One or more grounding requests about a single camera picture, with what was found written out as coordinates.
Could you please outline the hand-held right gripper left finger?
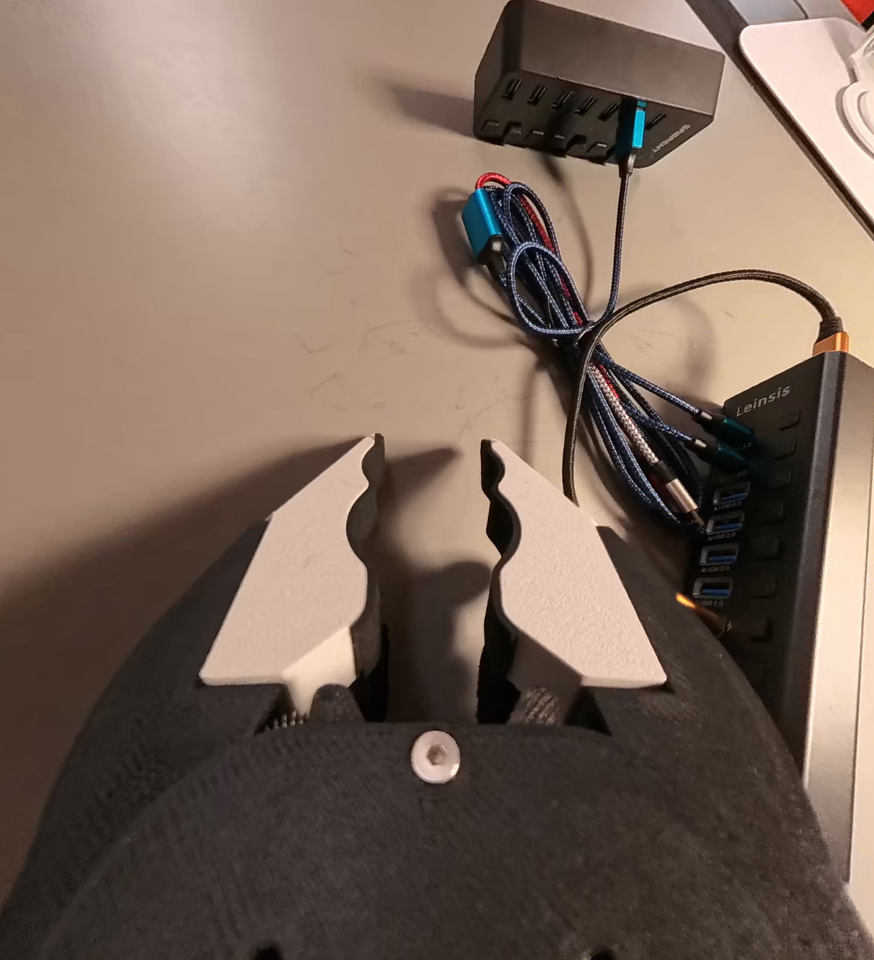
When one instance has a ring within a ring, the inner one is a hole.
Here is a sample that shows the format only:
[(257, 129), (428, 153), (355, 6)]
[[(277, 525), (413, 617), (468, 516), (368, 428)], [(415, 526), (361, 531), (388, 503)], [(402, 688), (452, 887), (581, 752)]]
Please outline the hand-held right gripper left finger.
[(319, 688), (370, 681), (384, 658), (379, 579), (369, 559), (385, 440), (355, 445), (266, 519), (199, 678), (275, 684), (291, 709)]

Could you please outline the dark grey usb hub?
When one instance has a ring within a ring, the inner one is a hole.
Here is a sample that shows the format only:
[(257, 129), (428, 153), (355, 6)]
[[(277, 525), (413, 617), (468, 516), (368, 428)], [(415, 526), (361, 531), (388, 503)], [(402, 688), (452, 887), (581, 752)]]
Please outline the dark grey usb hub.
[(715, 467), (684, 593), (796, 762), (842, 880), (851, 872), (874, 460), (874, 368), (825, 351), (728, 399), (747, 470)]

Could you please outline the silver stand base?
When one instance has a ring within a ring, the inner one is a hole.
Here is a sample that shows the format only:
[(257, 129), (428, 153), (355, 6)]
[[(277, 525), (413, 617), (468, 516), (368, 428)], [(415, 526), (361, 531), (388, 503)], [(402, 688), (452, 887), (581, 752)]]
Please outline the silver stand base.
[(874, 234), (874, 28), (841, 16), (756, 23), (738, 47)]

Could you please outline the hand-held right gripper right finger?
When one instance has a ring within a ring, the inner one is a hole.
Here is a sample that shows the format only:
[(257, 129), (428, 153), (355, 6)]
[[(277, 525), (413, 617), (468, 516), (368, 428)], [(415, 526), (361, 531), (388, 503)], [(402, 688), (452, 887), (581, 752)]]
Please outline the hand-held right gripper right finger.
[(479, 722), (542, 693), (557, 723), (587, 691), (658, 691), (667, 677), (598, 525), (498, 439), (480, 447), (491, 571)]

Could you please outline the black multi-port charging station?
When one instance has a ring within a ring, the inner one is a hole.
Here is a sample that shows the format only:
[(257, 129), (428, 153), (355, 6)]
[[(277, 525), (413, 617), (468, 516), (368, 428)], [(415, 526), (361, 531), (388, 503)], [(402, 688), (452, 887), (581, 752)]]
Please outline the black multi-port charging station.
[(720, 52), (544, 2), (504, 6), (474, 78), (483, 141), (636, 169), (713, 121)]

